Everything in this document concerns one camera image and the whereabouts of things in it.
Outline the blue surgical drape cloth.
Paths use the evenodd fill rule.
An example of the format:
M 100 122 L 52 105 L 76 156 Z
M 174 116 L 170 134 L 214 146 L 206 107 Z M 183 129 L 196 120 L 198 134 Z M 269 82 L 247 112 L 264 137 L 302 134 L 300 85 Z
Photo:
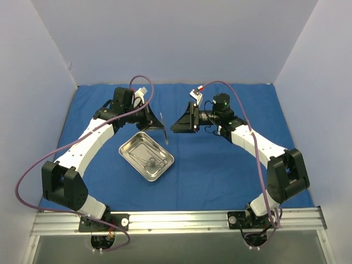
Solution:
M 189 92 L 200 84 L 154 84 L 151 109 L 163 115 L 162 130 L 147 133 L 174 156 L 173 165 L 156 181 L 147 181 L 118 152 L 138 130 L 127 124 L 99 150 L 83 180 L 89 195 L 114 211 L 242 210 L 261 193 L 255 158 L 220 136 L 204 131 L 176 134 L 171 126 L 184 114 Z M 115 87 L 127 84 L 80 86 L 69 108 L 59 146 L 76 140 Z M 273 85 L 231 84 L 252 128 L 271 142 L 294 148 Z

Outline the stainless steel instrument tray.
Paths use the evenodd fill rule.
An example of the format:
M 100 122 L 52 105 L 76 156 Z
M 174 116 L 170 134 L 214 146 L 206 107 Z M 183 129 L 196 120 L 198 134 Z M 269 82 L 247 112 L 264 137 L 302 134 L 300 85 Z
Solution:
M 122 144 L 119 154 L 148 182 L 155 182 L 174 163 L 174 157 L 145 132 Z

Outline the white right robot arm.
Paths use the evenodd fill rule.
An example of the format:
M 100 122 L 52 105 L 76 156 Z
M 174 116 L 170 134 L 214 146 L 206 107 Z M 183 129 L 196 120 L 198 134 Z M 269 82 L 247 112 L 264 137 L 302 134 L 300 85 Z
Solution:
M 259 166 L 267 170 L 262 180 L 264 191 L 246 207 L 244 220 L 257 227 L 268 211 L 310 187 L 309 177 L 302 153 L 278 146 L 254 129 L 248 122 L 235 115 L 229 103 L 213 103 L 211 110 L 200 110 L 190 102 L 185 113 L 171 126 L 174 133 L 196 133 L 201 126 L 214 125 L 217 135 L 241 147 L 259 160 Z

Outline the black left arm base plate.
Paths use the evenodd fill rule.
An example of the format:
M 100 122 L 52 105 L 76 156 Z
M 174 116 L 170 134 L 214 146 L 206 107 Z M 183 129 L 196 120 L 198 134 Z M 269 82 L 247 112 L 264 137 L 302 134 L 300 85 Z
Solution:
M 117 230 L 116 226 L 124 231 L 129 229 L 130 215 L 127 213 L 112 212 L 101 220 L 93 220 L 90 217 L 80 217 L 79 232 L 105 232 Z

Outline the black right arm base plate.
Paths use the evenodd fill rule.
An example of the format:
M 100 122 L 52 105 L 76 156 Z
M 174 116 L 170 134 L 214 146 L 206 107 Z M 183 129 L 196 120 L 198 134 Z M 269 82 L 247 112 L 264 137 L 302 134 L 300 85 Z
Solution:
M 257 216 L 251 209 L 227 212 L 229 229 L 265 229 L 271 227 L 269 215 Z

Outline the steel tweezers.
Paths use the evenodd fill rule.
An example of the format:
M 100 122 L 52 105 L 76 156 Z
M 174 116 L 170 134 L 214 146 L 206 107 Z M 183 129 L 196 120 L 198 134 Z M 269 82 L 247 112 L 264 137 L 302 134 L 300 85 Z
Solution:
M 159 114 L 160 114 L 160 118 L 161 118 L 161 123 L 162 123 L 162 125 L 163 125 L 164 140 L 165 140 L 166 145 L 168 145 L 168 144 L 169 144 L 169 141 L 168 141 L 168 136 L 167 136 L 166 125 L 165 125 L 165 123 L 164 123 L 164 118 L 163 118 L 162 112 L 160 112 Z

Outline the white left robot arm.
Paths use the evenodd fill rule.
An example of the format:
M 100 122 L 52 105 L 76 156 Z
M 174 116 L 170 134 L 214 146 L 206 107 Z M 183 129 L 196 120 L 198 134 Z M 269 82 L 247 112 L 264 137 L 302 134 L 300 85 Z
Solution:
M 106 230 L 111 223 L 108 206 L 89 195 L 83 176 L 100 148 L 126 124 L 135 124 L 139 131 L 164 129 L 149 106 L 121 115 L 101 108 L 68 151 L 42 166 L 43 198 L 92 217 L 97 230 Z

